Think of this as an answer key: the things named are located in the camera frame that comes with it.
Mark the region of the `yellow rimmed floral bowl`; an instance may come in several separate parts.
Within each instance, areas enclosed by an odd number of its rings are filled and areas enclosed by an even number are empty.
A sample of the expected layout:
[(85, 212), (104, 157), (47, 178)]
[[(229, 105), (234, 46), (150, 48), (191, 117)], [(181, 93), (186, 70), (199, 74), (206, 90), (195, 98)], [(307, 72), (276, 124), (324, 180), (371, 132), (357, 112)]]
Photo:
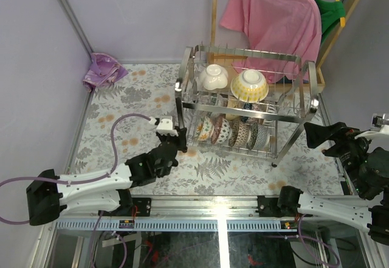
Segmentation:
[(214, 122), (209, 116), (203, 116), (196, 128), (197, 141), (208, 140), (214, 131)]

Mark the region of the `scalloped green orange bowl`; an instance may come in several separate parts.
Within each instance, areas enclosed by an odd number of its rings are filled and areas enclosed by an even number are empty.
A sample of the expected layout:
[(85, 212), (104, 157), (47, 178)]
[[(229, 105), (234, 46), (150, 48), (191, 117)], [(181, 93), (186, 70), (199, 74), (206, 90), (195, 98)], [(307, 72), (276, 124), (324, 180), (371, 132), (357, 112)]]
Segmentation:
[(227, 70), (218, 64), (209, 64), (199, 75), (199, 84), (209, 91), (224, 89), (228, 81)]

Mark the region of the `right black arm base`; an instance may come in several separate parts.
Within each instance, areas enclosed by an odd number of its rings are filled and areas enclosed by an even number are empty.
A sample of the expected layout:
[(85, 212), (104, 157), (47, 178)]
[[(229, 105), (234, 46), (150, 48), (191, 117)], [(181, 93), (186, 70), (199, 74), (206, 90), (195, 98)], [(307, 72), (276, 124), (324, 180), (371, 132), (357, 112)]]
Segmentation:
[(299, 207), (298, 201), (280, 197), (257, 197), (258, 210), (260, 217), (294, 217)]

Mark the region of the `green circle patterned bowl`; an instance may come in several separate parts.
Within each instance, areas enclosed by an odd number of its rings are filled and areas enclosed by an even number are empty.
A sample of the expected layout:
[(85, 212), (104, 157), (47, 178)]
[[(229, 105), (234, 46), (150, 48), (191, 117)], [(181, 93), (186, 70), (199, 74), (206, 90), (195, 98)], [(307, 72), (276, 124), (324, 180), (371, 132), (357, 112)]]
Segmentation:
[(225, 96), (217, 93), (211, 93), (210, 104), (212, 106), (221, 106), (225, 107), (227, 105), (228, 99)]

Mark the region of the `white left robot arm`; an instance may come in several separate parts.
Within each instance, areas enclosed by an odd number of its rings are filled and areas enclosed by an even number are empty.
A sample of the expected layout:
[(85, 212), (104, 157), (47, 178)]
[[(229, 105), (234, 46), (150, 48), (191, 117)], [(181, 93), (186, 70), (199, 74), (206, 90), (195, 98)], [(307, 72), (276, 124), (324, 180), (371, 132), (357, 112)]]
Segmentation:
[(29, 224), (47, 224), (69, 213), (130, 214), (133, 209), (130, 188), (169, 175), (178, 166), (178, 152), (187, 150), (187, 129), (175, 127), (174, 130), (176, 136), (158, 134), (157, 147), (128, 159), (114, 170), (73, 176), (43, 171), (26, 188)]

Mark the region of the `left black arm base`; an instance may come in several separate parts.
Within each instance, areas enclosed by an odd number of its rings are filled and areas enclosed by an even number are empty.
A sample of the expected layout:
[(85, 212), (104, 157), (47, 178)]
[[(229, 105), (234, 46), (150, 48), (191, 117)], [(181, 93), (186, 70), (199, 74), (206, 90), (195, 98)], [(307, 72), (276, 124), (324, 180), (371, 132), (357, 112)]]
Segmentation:
[(103, 216), (150, 217), (151, 203), (151, 198), (133, 198), (132, 206), (119, 207), (114, 211), (104, 211)]

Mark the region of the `yellow dotted white bowl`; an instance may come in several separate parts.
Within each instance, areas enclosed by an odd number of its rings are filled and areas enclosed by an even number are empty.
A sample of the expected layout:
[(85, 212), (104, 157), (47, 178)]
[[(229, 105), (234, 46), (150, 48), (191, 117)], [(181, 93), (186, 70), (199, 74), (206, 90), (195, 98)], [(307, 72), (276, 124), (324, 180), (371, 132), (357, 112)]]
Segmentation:
[(257, 103), (267, 97), (269, 85), (262, 72), (246, 69), (232, 80), (230, 91), (240, 101)]

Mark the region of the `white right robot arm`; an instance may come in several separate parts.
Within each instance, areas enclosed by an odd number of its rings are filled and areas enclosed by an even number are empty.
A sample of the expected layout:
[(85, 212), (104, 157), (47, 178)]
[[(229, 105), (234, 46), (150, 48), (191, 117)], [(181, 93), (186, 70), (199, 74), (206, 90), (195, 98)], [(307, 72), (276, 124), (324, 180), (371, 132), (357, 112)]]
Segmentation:
[(277, 200), (278, 211), (284, 216), (300, 214), (330, 219), (388, 245), (388, 151), (381, 147), (368, 150), (372, 140), (388, 138), (388, 124), (375, 123), (366, 131), (342, 122), (329, 126), (305, 123), (304, 128), (309, 148), (316, 148), (327, 140), (333, 142), (323, 155), (340, 161), (358, 199), (321, 198), (285, 186)]

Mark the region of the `red patterned bowl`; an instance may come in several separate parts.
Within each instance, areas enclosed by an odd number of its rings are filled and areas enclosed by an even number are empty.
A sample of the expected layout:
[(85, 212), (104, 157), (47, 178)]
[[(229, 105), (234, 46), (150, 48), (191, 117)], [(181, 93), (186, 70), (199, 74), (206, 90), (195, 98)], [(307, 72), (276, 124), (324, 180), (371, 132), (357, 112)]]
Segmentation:
[(215, 120), (215, 127), (211, 136), (211, 143), (223, 144), (230, 137), (231, 125), (230, 122), (222, 115)]

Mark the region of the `striped white bowl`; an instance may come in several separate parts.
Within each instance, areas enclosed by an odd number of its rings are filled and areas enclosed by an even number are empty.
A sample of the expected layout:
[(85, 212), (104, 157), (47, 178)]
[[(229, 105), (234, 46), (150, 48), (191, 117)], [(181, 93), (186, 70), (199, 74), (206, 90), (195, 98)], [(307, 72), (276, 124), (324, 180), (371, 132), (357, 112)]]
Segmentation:
[[(275, 107), (275, 105), (273, 104), (269, 104), (266, 106), (266, 112), (268, 114), (276, 114), (277, 113), (277, 109)], [(263, 122), (262, 122), (262, 125), (264, 126), (269, 126), (273, 123), (274, 121), (271, 120), (271, 119), (264, 119)]]

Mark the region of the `steel two-tier dish rack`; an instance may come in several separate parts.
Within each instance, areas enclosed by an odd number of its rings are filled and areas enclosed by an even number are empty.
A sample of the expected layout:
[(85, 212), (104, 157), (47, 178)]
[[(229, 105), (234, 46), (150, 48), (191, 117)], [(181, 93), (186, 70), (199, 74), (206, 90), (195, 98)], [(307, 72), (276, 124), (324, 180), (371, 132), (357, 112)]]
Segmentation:
[[(224, 89), (206, 90), (199, 84), (200, 73), (209, 65), (218, 64), (229, 74)], [(232, 80), (246, 69), (262, 72), (269, 85), (267, 97), (257, 103), (245, 103), (230, 91)], [(206, 46), (203, 44), (185, 49), (176, 84), (175, 101), (179, 128), (187, 128), (187, 141), (197, 146), (219, 149), (269, 159), (277, 166), (304, 130), (304, 123), (312, 120), (318, 109), (318, 84), (316, 66), (313, 61), (302, 62), (296, 55), (249, 49)], [(228, 99), (225, 107), (210, 104), (211, 93)], [(276, 114), (268, 114), (266, 106), (275, 105)], [(265, 126), (270, 132), (270, 141), (262, 150), (246, 147), (229, 147), (229, 139), (223, 144), (197, 141), (196, 128), (203, 116), (215, 120), (224, 116), (232, 122), (262, 125), (264, 119), (274, 122)]]

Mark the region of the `brown lattice patterned bowl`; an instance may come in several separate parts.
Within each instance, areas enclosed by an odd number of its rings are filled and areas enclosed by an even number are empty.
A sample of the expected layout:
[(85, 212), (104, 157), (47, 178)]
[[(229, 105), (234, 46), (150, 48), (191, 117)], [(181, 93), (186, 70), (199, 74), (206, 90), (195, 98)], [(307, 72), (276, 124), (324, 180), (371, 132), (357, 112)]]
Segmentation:
[(244, 148), (247, 146), (251, 135), (250, 125), (240, 119), (232, 122), (229, 147)]

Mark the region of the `black white patterned bowl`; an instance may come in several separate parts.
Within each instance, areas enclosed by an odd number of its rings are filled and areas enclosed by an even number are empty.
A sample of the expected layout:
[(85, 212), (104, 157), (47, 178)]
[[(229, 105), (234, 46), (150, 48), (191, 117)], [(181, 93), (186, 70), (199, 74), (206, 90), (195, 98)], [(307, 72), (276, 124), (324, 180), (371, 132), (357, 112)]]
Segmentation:
[(262, 150), (270, 141), (270, 132), (268, 127), (253, 123), (250, 126), (250, 139), (247, 143), (249, 150)]

